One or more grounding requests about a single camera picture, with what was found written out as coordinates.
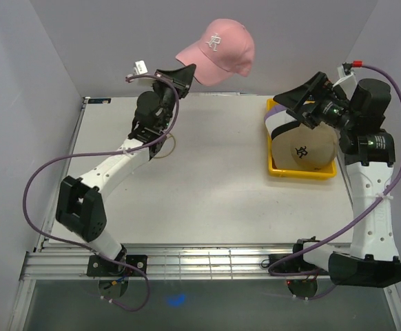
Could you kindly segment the pink baseball cap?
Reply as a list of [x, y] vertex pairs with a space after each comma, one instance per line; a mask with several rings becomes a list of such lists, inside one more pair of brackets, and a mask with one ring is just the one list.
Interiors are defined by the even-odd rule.
[[232, 19], [212, 21], [198, 41], [176, 55], [183, 65], [196, 66], [194, 78], [215, 86], [238, 74], [248, 77], [255, 58], [255, 43], [246, 29]]

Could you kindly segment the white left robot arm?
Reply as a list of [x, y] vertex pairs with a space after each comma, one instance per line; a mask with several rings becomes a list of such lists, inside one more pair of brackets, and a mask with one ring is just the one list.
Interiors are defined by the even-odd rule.
[[157, 70], [152, 89], [136, 100], [132, 130], [115, 155], [78, 178], [61, 182], [55, 219], [82, 239], [111, 275], [126, 267], [126, 249], [107, 229], [104, 202], [133, 171], [161, 150], [174, 117], [174, 107], [191, 88], [195, 64], [176, 70]]

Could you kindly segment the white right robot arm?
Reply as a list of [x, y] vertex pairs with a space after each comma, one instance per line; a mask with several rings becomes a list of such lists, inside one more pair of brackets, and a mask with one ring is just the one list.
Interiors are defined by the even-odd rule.
[[393, 174], [395, 143], [382, 128], [391, 93], [397, 90], [391, 77], [366, 78], [347, 97], [318, 72], [303, 85], [274, 97], [307, 127], [325, 123], [339, 131], [354, 219], [326, 239], [298, 240], [292, 254], [269, 266], [271, 275], [278, 275], [279, 267], [291, 261], [296, 276], [324, 270], [335, 285], [385, 288], [401, 282], [390, 195], [401, 170]]

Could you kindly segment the black baseball cap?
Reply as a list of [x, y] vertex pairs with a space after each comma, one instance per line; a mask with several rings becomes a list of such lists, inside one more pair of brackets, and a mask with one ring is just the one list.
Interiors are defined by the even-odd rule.
[[300, 123], [298, 121], [291, 121], [289, 123], [282, 124], [281, 126], [278, 126], [271, 132], [271, 140], [273, 141], [276, 137], [278, 137], [281, 134], [284, 134], [285, 132], [288, 132], [290, 130], [293, 130], [294, 128], [297, 128], [300, 126]]

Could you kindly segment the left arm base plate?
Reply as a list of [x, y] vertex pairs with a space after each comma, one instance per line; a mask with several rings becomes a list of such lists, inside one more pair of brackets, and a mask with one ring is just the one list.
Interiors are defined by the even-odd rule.
[[[126, 264], [138, 268], [142, 272], [147, 272], [147, 255], [127, 255]], [[101, 257], [92, 255], [89, 258], [86, 275], [88, 277], [139, 277], [137, 271], [113, 264]]]

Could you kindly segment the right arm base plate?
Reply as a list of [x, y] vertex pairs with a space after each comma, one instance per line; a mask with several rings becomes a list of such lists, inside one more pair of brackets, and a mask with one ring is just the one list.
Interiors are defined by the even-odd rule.
[[269, 269], [273, 264], [271, 273], [276, 274], [288, 274], [291, 276], [311, 276], [311, 275], [323, 275], [327, 276], [329, 273], [313, 264], [307, 263], [302, 257], [297, 257], [278, 263], [281, 259], [287, 257], [287, 254], [269, 254], [267, 260], [264, 260], [262, 267]]

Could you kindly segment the beige baseball cap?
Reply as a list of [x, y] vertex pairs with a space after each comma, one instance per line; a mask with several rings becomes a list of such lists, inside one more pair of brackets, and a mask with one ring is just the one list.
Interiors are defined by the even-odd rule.
[[316, 171], [335, 159], [337, 145], [337, 134], [330, 126], [310, 129], [300, 124], [271, 140], [271, 156], [278, 169]]

